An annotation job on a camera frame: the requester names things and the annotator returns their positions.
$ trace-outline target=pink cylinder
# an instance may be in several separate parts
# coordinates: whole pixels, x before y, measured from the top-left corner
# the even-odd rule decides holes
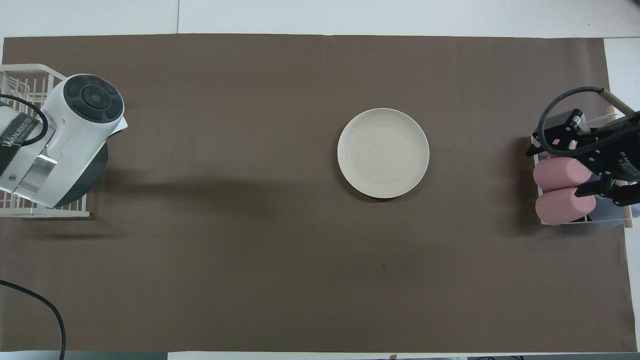
[[[576,188],[560,189],[540,195],[536,200],[536,213],[549,225],[560,225],[577,220],[596,207],[593,195],[576,197]]]
[[[572,158],[550,158],[538,162],[533,179],[542,190],[575,188],[591,177],[591,171]]]

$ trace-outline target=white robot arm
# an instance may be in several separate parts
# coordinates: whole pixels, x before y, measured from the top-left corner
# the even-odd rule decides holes
[[[108,159],[106,138],[127,122],[118,90],[87,74],[58,84],[40,111],[35,119],[0,102],[0,189],[53,208],[96,183]]]

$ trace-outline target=white plate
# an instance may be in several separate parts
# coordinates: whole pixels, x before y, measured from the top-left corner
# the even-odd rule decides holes
[[[342,130],[338,164],[358,191],[381,199],[397,197],[422,180],[429,165],[429,143],[407,114],[371,109]]]

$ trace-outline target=brown table mat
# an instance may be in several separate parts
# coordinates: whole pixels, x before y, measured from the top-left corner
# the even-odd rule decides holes
[[[0,220],[0,276],[58,306],[71,350],[636,350],[623,228],[540,225],[523,155],[556,95],[607,86],[601,39],[7,38],[4,62],[125,99],[93,220]],[[336,159],[379,107],[431,147],[386,202]],[[0,296],[2,350],[58,347],[46,308]]]

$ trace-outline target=black label band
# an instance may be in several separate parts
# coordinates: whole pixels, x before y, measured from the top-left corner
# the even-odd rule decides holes
[[[15,117],[0,135],[0,176],[40,122],[25,113]]]

